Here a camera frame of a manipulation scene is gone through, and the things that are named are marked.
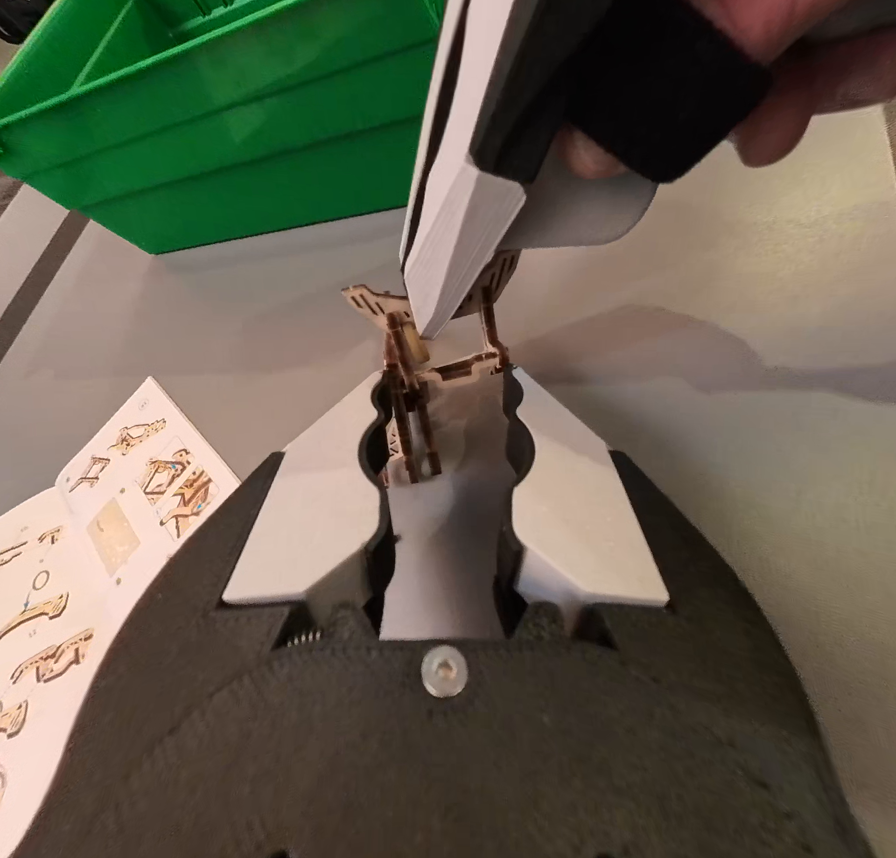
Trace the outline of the open instruction booklet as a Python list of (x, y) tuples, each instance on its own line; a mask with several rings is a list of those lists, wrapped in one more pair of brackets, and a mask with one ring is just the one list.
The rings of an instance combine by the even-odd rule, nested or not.
[(2, 515), (1, 846), (21, 841), (131, 609), (239, 478), (148, 377)]

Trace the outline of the wooden model lever assembly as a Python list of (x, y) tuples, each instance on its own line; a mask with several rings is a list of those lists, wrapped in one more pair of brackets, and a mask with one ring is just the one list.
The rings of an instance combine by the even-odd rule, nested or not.
[(414, 450), (412, 415), (418, 421), (431, 476), (442, 473), (428, 412), (427, 390), (418, 375), (418, 367), (428, 362), (429, 355), (414, 323), (402, 313), (387, 313), (385, 323), (385, 381), (389, 388), (395, 435), (389, 443), (396, 449), (393, 454), (400, 458), (409, 483), (419, 483), (420, 465)]

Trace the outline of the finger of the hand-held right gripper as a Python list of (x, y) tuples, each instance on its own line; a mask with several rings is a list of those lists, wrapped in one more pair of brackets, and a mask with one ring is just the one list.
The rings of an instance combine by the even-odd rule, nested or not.
[(446, 0), (400, 243), (418, 332), (434, 339), (526, 202), (521, 183), (472, 156), (516, 0)]

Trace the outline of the wooden model frame part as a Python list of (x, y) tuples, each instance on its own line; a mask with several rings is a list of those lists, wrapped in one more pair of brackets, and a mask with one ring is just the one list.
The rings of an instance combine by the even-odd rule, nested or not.
[(497, 335), (495, 303), (517, 269), (520, 256), (520, 249), (498, 251), (478, 275), (453, 319), (477, 315), (483, 347), (448, 363), (434, 365), (431, 361), (406, 295), (376, 292), (361, 284), (343, 288), (342, 296), (382, 332), (384, 366), (398, 375), (400, 386), (407, 392), (420, 391), (424, 382), (455, 386), (484, 374), (499, 373), (509, 364), (508, 351)]

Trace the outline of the person's right hand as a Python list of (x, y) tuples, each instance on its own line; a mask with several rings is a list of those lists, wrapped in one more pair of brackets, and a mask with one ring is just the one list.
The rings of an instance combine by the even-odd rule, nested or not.
[(789, 155), (816, 115), (894, 100), (894, 27), (823, 45), (805, 42), (811, 29), (852, 0), (687, 1), (771, 70), (767, 97), (729, 136), (747, 167)]

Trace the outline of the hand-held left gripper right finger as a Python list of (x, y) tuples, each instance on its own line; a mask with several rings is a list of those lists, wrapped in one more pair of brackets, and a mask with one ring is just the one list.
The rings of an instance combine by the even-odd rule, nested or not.
[(553, 605), (564, 630), (590, 606), (664, 608), (669, 594), (611, 451), (520, 367), (504, 370), (513, 483), (498, 536), (498, 617)]

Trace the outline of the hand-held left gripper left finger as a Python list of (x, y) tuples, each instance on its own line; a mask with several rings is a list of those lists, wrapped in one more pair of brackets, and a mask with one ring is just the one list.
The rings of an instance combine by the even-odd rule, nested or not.
[(223, 591), (226, 604), (330, 610), (374, 596), (390, 409), (384, 375), (375, 372), (287, 445)]

